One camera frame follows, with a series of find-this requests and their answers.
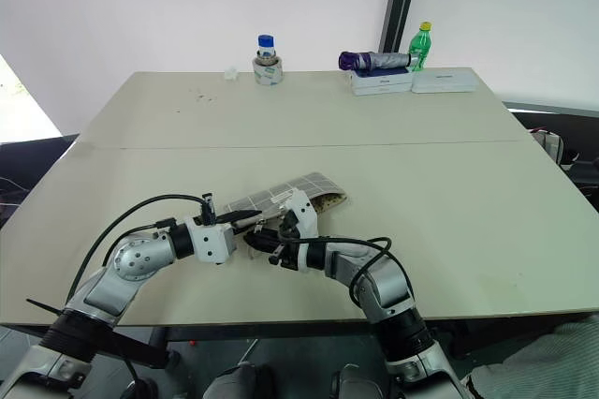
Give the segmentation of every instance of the silver arm segment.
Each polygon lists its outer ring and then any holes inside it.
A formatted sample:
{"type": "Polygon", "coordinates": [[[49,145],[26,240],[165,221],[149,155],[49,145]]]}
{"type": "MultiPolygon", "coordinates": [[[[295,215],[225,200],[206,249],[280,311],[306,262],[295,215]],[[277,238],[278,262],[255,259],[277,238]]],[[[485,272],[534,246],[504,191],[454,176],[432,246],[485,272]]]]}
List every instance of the silver arm segment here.
{"type": "MultiPolygon", "coordinates": [[[[285,208],[298,220],[301,239],[314,238],[318,230],[312,207],[303,191],[294,189],[285,208]]],[[[298,251],[300,266],[322,269],[327,277],[350,287],[358,271],[380,251],[363,244],[304,244],[298,251]]],[[[366,319],[373,325],[386,356],[387,371],[404,388],[408,398],[463,398],[470,396],[462,387],[441,346],[435,341],[416,310],[416,302],[403,270],[389,257],[382,257],[368,268],[355,284],[356,297],[366,319]]]]}
{"type": "Polygon", "coordinates": [[[154,234],[133,233],[115,246],[106,267],[92,275],[66,304],[39,345],[31,346],[0,386],[0,399],[67,398],[89,374],[97,347],[139,289],[175,259],[196,255],[224,263],[235,250],[230,224],[202,226],[194,218],[154,234]]]}

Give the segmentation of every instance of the gray cloth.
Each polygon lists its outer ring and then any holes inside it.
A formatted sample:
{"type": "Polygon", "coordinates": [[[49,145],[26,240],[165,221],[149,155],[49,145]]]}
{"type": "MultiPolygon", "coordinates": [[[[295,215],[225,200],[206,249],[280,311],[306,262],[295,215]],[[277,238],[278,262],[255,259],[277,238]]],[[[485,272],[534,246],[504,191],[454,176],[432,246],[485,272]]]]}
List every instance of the gray cloth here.
{"type": "Polygon", "coordinates": [[[471,378],[484,399],[599,398],[599,315],[558,326],[471,378]]]}

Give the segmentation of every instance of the plastic bottle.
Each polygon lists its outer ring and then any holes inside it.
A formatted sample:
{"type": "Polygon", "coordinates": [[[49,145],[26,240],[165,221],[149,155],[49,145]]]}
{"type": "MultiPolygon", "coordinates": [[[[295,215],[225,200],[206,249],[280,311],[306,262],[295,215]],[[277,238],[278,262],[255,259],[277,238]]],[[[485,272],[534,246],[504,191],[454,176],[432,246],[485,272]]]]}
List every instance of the plastic bottle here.
{"type": "Polygon", "coordinates": [[[410,41],[410,51],[412,55],[417,55],[419,60],[416,66],[410,66],[410,71],[420,71],[424,67],[424,61],[429,55],[429,49],[431,48],[431,24],[429,22],[422,22],[420,24],[420,31],[410,41]]]}
{"type": "Polygon", "coordinates": [[[252,61],[254,78],[261,85],[275,85],[283,80],[281,57],[274,50],[274,38],[258,36],[258,52],[252,61]]]}

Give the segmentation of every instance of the green bottle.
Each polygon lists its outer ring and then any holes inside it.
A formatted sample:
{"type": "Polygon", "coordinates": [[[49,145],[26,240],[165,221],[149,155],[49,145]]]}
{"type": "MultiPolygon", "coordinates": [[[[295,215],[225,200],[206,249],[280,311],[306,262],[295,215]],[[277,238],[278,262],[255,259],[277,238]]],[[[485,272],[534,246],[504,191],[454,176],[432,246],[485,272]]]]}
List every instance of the green bottle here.
{"type": "Polygon", "coordinates": [[[424,67],[424,61],[429,55],[429,49],[431,48],[431,24],[429,22],[422,22],[420,25],[420,31],[412,38],[410,42],[410,54],[418,56],[418,64],[416,66],[410,66],[410,71],[420,71],[424,67]]]}

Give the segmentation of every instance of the white table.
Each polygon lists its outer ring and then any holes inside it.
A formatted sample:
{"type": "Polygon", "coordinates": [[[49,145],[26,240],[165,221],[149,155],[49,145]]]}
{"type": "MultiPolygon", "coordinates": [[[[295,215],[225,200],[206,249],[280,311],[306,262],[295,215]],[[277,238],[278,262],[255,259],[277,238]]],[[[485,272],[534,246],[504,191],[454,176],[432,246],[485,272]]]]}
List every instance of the white table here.
{"type": "MultiPolygon", "coordinates": [[[[322,233],[387,235],[424,318],[599,309],[599,218],[496,99],[471,94],[352,96],[342,73],[137,73],[0,232],[0,322],[47,324],[95,237],[132,204],[211,191],[217,206],[311,171],[349,200],[322,233]]],[[[196,214],[164,201],[121,227],[196,214]]],[[[96,269],[103,250],[93,258],[96,269]]],[[[250,259],[192,258],[164,269],[122,324],[360,319],[347,289],[250,259]]]]}

